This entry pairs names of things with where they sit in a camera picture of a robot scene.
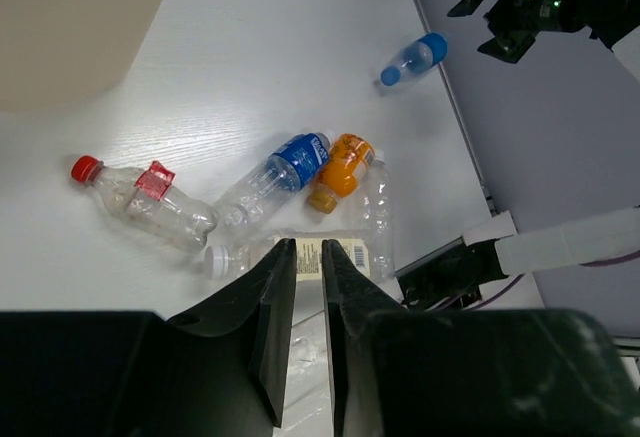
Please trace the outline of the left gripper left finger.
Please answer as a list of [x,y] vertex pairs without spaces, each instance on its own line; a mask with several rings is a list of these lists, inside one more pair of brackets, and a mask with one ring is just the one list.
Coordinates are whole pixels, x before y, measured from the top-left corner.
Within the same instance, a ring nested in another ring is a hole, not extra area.
[[5,312],[5,436],[269,436],[281,424],[296,288],[283,239],[248,273],[162,319]]

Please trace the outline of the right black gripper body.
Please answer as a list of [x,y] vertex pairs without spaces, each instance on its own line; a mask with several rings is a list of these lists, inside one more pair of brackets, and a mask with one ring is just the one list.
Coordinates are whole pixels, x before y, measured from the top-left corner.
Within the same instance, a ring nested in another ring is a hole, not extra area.
[[630,33],[630,0],[497,0],[484,15],[493,38],[508,32],[576,33],[611,50]]

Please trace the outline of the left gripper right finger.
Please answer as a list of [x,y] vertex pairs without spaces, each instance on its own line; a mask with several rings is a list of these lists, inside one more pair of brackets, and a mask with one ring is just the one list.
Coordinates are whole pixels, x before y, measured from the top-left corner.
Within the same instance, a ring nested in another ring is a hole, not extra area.
[[337,436],[635,436],[639,394],[573,310],[410,311],[322,245]]

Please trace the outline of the clear bottle blue cap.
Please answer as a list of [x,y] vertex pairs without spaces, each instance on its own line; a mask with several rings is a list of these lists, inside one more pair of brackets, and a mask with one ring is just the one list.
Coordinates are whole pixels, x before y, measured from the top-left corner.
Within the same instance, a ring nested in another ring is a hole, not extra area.
[[427,33],[397,52],[380,70],[378,82],[385,89],[409,86],[441,64],[448,50],[443,34]]

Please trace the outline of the clear bottle red cap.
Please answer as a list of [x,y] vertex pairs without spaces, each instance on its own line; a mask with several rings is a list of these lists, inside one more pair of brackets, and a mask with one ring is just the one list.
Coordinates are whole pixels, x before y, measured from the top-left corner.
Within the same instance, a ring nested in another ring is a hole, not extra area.
[[187,253],[204,249],[217,227],[212,208],[178,189],[175,173],[157,160],[146,168],[114,168],[84,155],[70,176],[93,188],[112,217]]

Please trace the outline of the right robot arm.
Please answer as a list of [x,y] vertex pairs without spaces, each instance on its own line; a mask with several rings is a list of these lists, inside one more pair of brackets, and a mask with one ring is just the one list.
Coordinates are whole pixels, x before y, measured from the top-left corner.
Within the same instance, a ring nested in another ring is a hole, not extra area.
[[[473,14],[484,0],[461,0],[451,17]],[[498,0],[484,19],[493,37],[480,53],[518,63],[542,32],[584,28],[633,76],[639,74],[639,0]],[[614,265],[639,255],[639,209],[627,208],[495,241],[505,275],[568,266]]]

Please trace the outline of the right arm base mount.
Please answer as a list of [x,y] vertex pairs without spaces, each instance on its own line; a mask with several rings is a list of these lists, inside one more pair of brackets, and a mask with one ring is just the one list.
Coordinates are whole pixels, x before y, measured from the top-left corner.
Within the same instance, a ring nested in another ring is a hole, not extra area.
[[441,301],[472,294],[483,284],[507,279],[495,249],[496,240],[459,243],[398,276],[402,304],[426,311]]

